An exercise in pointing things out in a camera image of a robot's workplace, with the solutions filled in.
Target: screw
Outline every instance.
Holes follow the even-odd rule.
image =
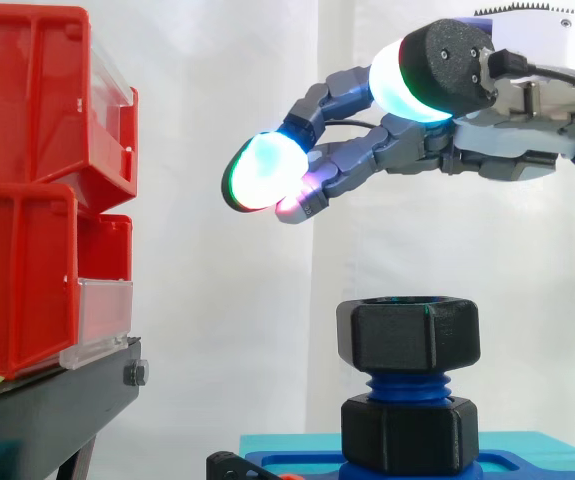
[[[149,380],[149,362],[133,360],[125,367],[125,383],[132,387],[144,387]]]

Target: stacked storage bins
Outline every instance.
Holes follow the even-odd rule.
[[[0,5],[0,376],[127,346],[137,105],[79,8]]]

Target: robotic hand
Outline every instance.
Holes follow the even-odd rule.
[[[374,100],[379,126],[345,120]],[[317,145],[335,124],[370,131]],[[434,22],[312,86],[239,150],[222,191],[235,210],[276,205],[300,223],[381,170],[516,181],[554,172],[559,155],[575,163],[575,12],[514,5]]]

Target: glowing fingertip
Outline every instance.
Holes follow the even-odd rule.
[[[256,135],[233,167],[231,195],[247,209],[267,208],[294,191],[308,167],[307,154],[291,138],[278,132]]]
[[[412,95],[400,72],[402,39],[386,46],[374,57],[369,88],[376,103],[387,113],[421,123],[440,122],[451,114],[429,107]]]

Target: teal surface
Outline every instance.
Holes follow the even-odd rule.
[[[547,470],[575,471],[575,448],[537,432],[490,432],[480,434],[481,450],[507,450],[537,467]],[[340,434],[245,435],[240,439],[240,455],[258,451],[340,450]],[[269,470],[276,474],[298,471],[325,473],[336,465],[284,466]],[[499,471],[483,465],[485,471]]]

